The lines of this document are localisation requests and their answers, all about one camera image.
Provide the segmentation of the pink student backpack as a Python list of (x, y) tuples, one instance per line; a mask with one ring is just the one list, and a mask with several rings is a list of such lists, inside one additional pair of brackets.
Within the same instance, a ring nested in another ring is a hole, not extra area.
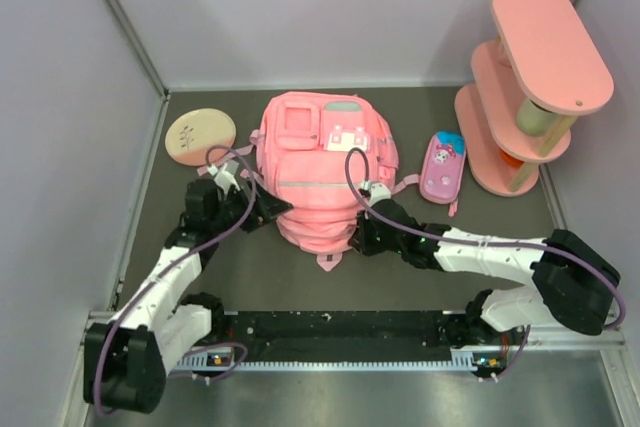
[(396, 178), (399, 155), (387, 121), (358, 96), (288, 92), (268, 103), (242, 154), (255, 152), (264, 188), (292, 204), (281, 235), (331, 271), (349, 248), (360, 203), (351, 185), (378, 181), (393, 193), (417, 183)]

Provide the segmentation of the pink cartoon pencil case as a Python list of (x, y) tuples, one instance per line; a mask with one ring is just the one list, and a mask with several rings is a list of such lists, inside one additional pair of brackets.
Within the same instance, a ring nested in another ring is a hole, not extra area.
[(464, 138), (439, 131), (427, 147), (419, 179), (419, 190), (426, 200), (448, 206), (453, 217), (458, 210), (458, 195), (466, 161)]

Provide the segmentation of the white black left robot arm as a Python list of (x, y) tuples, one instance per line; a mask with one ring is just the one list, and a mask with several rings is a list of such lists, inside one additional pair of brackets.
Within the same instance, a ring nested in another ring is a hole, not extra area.
[(236, 230), (252, 232), (292, 210), (291, 203), (250, 180), (196, 179), (184, 210), (166, 238), (155, 267), (132, 298), (84, 338), (83, 398), (105, 414), (151, 413), (168, 375), (199, 341), (226, 334), (220, 301), (185, 295), (221, 240)]

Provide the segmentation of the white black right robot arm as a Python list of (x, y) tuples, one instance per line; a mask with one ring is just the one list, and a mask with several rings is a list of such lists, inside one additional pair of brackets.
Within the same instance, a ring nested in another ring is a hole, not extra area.
[(486, 290), (467, 306), (467, 331), (487, 343), (518, 326), (557, 322), (588, 336), (618, 327), (622, 307), (618, 271), (579, 236), (556, 229), (546, 238), (507, 239), (420, 223), (390, 198), (362, 203), (349, 243), (364, 256), (393, 252), (409, 265), (446, 273), (474, 273), (516, 283)]

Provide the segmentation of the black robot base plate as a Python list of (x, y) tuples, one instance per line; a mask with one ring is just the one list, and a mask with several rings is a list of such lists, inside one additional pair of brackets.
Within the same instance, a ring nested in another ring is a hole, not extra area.
[(442, 311), (240, 311), (216, 313), (198, 347), (235, 341), (249, 353), (385, 351), (488, 347), (521, 343), (518, 328), (499, 333), (463, 313)]

